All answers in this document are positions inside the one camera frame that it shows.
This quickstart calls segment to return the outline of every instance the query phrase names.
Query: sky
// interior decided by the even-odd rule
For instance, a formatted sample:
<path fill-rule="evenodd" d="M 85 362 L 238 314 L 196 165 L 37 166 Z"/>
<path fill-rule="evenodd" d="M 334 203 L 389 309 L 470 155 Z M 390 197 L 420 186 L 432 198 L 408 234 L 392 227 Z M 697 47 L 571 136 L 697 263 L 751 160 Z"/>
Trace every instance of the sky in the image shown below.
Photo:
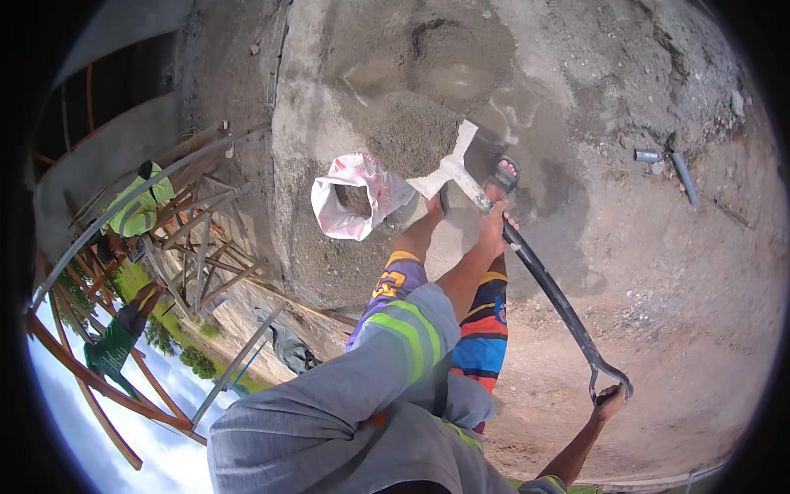
<path fill-rule="evenodd" d="M 99 307 L 96 312 L 97 319 L 106 326 L 110 315 Z M 41 303 L 36 314 L 60 341 L 48 298 Z M 74 356 L 84 364 L 83 341 L 68 326 L 64 329 Z M 169 426 L 148 420 L 94 392 L 110 422 L 143 461 L 140 471 L 133 469 L 104 433 L 73 375 L 37 339 L 27 338 L 27 341 L 39 388 L 55 423 L 75 459 L 101 492 L 212 492 L 204 446 Z M 137 341 L 135 348 L 146 355 L 145 363 L 176 405 L 192 417 L 213 383 L 198 378 L 180 362 L 178 356 L 163 356 L 146 345 L 145 337 Z M 122 374 L 149 400 L 169 412 L 131 358 L 124 365 Z M 239 397 L 235 393 L 220 392 L 201 419 L 197 433 L 207 437 L 209 426 L 237 399 Z"/>

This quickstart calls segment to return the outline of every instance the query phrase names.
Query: shovel blade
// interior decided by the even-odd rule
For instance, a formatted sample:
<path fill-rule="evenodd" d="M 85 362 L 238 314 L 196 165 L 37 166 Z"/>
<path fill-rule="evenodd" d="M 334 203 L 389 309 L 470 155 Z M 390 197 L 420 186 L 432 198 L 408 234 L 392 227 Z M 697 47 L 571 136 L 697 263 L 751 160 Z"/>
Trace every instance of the shovel blade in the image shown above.
<path fill-rule="evenodd" d="M 465 172 L 464 155 L 476 133 L 477 125 L 464 120 L 458 126 L 458 137 L 455 141 L 453 154 L 443 157 L 439 162 L 439 168 L 430 175 L 408 179 L 406 182 L 424 197 L 429 199 L 434 197 L 445 182 L 454 179 L 460 170 Z"/>

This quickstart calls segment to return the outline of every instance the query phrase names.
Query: black shovel handle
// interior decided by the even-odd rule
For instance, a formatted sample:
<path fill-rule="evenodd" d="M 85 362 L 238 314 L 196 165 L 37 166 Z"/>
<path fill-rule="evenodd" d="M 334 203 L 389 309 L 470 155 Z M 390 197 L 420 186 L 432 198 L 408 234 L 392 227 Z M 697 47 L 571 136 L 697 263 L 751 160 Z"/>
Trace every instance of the black shovel handle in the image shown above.
<path fill-rule="evenodd" d="M 626 387 L 626 399 L 630 398 L 631 395 L 634 394 L 634 386 L 631 384 L 631 381 L 622 371 L 607 364 L 600 353 L 598 353 L 598 349 L 585 329 L 585 325 L 581 323 L 579 316 L 574 312 L 574 308 L 570 306 L 565 294 L 559 289 L 554 278 L 546 271 L 543 263 L 540 262 L 540 259 L 535 255 L 535 252 L 529 248 L 529 245 L 524 241 L 521 233 L 505 220 L 505 230 L 502 236 L 505 237 L 508 243 L 516 245 L 516 255 L 521 262 L 524 263 L 524 266 L 527 266 L 527 269 L 532 273 L 535 281 L 538 282 L 538 285 L 546 292 L 546 296 L 548 296 L 548 299 L 551 301 L 551 304 L 554 305 L 554 309 L 557 310 L 562 320 L 565 321 L 570 333 L 574 336 L 574 340 L 576 340 L 576 343 L 579 345 L 581 352 L 585 354 L 585 358 L 590 365 L 590 371 L 592 372 L 590 377 L 590 398 L 592 402 L 596 402 L 595 383 L 598 379 L 599 371 L 619 380 L 620 383 Z"/>

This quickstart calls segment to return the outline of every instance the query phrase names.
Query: concrete wall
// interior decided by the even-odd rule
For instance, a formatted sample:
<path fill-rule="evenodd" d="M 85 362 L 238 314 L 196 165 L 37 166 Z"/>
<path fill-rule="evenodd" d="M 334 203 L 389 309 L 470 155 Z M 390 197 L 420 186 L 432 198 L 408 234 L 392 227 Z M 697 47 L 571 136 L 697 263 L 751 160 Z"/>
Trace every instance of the concrete wall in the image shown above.
<path fill-rule="evenodd" d="M 179 101 L 179 94 L 171 92 L 122 113 L 44 174 L 33 206 L 38 248 L 47 261 L 54 265 L 78 234 L 77 228 L 68 228 L 73 215 L 64 193 L 79 209 L 112 184 L 85 216 L 87 224 L 132 182 L 140 163 L 176 145 L 181 128 Z"/>
<path fill-rule="evenodd" d="M 74 44 L 52 86 L 90 62 L 186 26 L 194 0 L 107 0 Z"/>

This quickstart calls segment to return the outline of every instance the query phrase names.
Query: black sandal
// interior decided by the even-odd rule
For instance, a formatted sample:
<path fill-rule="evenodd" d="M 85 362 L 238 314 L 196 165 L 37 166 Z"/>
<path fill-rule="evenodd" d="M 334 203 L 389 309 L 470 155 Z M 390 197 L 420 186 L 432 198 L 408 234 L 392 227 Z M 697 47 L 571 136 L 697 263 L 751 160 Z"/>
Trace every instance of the black sandal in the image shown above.
<path fill-rule="evenodd" d="M 507 161 L 513 169 L 516 171 L 516 175 L 513 176 L 510 172 L 506 171 L 504 168 L 499 166 L 500 161 Z M 518 166 L 516 160 L 509 156 L 505 156 L 504 154 L 501 155 L 496 160 L 496 172 L 488 177 L 488 183 L 493 184 L 499 190 L 508 195 L 513 189 L 516 188 L 518 185 L 518 180 L 521 178 L 521 167 Z"/>
<path fill-rule="evenodd" d="M 449 186 L 447 185 L 450 182 L 445 182 L 442 185 L 442 188 L 439 189 L 439 204 L 442 205 L 442 212 L 444 216 L 447 216 L 447 213 L 450 211 L 450 198 L 447 197 L 447 191 L 449 190 Z"/>

